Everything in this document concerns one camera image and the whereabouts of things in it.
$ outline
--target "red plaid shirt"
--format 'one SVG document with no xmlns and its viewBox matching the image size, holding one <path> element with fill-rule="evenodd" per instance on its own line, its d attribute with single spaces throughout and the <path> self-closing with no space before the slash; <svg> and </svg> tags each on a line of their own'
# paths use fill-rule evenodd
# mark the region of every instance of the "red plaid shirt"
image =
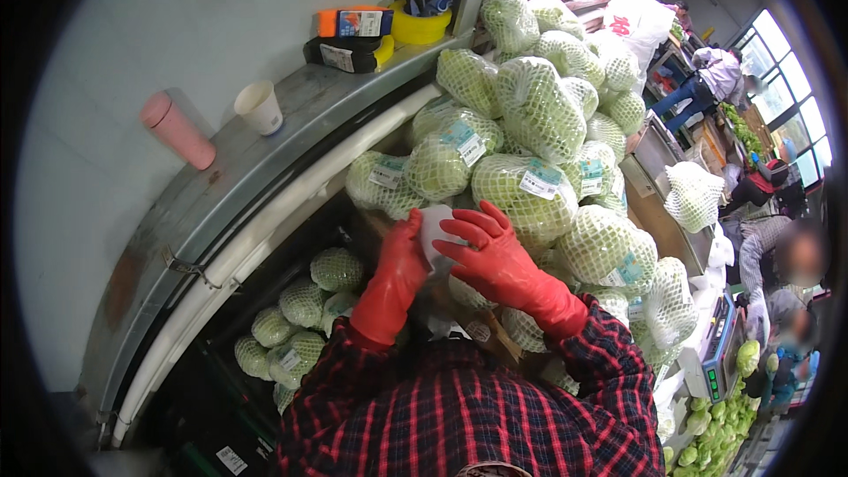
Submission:
<svg viewBox="0 0 848 477">
<path fill-rule="evenodd" d="M 654 376 L 630 332 L 592 297 L 583 333 L 548 347 L 579 397 L 497 365 L 471 341 L 428 344 L 414 365 L 374 352 L 336 321 L 282 415 L 275 474 L 439 475 L 507 462 L 532 475 L 665 475 Z M 396 367 L 412 379 L 385 388 Z"/>
</svg>

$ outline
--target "blue jeans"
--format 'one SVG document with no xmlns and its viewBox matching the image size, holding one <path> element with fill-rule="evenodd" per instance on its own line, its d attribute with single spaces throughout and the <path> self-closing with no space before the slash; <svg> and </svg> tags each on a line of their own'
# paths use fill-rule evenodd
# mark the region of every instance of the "blue jeans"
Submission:
<svg viewBox="0 0 848 477">
<path fill-rule="evenodd" d="M 677 116 L 665 122 L 666 128 L 672 133 L 680 129 L 680 126 L 689 120 L 696 112 L 704 111 L 715 103 L 712 95 L 707 94 L 709 92 L 708 88 L 696 88 L 698 85 L 696 81 L 697 79 L 697 74 L 692 76 L 684 81 L 677 90 L 651 106 L 651 109 L 653 109 L 656 115 L 660 117 L 677 103 L 683 100 L 688 100 L 689 98 L 692 99 L 692 101 L 689 102 L 689 105 L 684 107 L 683 111 L 680 111 Z"/>
</svg>

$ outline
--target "pink thermos bottle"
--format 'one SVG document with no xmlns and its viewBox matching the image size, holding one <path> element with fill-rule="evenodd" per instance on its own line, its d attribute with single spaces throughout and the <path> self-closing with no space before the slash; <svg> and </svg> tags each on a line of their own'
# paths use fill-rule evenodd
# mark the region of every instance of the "pink thermos bottle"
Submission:
<svg viewBox="0 0 848 477">
<path fill-rule="evenodd" d="M 205 170 L 215 160 L 215 146 L 164 90 L 148 98 L 138 117 L 159 140 L 198 170 Z"/>
</svg>

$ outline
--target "red rubber glove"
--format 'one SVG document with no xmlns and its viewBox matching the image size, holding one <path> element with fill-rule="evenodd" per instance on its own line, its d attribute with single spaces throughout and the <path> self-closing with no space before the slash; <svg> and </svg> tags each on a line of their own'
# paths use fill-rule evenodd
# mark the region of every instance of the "red rubber glove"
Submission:
<svg viewBox="0 0 848 477">
<path fill-rule="evenodd" d="M 460 265 L 450 270 L 491 302 L 522 310 L 556 339 L 579 334 L 588 308 L 561 281 L 539 269 L 515 238 L 510 218 L 488 201 L 480 209 L 454 210 L 439 226 L 476 247 L 435 239 L 432 246 Z"/>
<path fill-rule="evenodd" d="M 406 311 L 430 273 L 418 239 L 421 212 L 409 211 L 408 220 L 398 220 L 382 241 L 374 278 L 350 314 L 350 325 L 365 340 L 357 344 L 383 350 L 406 323 Z"/>
</svg>

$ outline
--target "paper cup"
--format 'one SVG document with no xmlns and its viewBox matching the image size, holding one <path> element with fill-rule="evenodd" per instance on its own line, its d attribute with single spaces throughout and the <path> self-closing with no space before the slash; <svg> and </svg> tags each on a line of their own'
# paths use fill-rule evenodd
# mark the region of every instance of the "paper cup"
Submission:
<svg viewBox="0 0 848 477">
<path fill-rule="evenodd" d="M 250 83 L 238 94 L 233 108 L 259 134 L 271 134 L 282 125 L 282 112 L 276 102 L 274 84 L 268 80 Z"/>
</svg>

